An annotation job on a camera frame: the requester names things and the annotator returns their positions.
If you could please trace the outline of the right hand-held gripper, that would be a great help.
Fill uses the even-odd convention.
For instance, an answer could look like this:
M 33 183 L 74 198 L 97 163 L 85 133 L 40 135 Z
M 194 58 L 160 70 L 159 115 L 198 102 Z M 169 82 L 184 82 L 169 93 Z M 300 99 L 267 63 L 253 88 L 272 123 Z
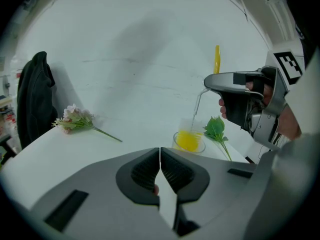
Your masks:
M 294 140 L 302 134 L 285 96 L 303 72 L 291 51 L 269 51 L 265 66 L 256 71 L 210 74 L 203 84 L 220 93 L 229 121 L 247 131 L 255 142 L 276 150 L 279 135 Z M 267 106 L 263 104 L 264 84 L 273 88 Z

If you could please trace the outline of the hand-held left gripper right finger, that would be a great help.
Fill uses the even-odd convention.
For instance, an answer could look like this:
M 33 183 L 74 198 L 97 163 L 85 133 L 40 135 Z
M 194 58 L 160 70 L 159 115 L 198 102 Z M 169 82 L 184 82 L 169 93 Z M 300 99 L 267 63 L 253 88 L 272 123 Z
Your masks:
M 180 236 L 204 227 L 243 191 L 256 165 L 160 149 L 161 171 L 176 194 L 173 230 Z

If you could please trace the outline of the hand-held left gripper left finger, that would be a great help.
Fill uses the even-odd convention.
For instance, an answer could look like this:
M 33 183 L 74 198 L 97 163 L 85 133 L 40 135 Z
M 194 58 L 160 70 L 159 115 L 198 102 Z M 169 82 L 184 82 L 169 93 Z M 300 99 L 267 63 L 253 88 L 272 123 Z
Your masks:
M 32 213 L 72 240 L 173 240 L 154 194 L 159 148 L 92 163 L 47 191 Z

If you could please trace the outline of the person's right hand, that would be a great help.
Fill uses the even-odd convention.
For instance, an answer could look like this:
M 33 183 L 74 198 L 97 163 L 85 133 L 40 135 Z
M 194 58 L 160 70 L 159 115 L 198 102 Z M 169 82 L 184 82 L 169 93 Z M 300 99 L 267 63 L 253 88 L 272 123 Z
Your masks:
M 250 82 L 247 82 L 245 84 L 245 87 L 246 89 L 252 91 L 253 88 L 254 88 L 254 83 L 252 81 Z M 267 106 L 272 98 L 272 94 L 273 94 L 273 88 L 267 84 L 264 84 L 264 87 L 263 87 L 263 104 L 265 106 Z M 221 98 L 219 101 L 218 101 L 218 104 L 220 106 L 220 113 L 221 113 L 221 116 L 228 120 L 228 117 L 227 117 L 227 108 L 225 106 L 225 102 L 224 100 Z

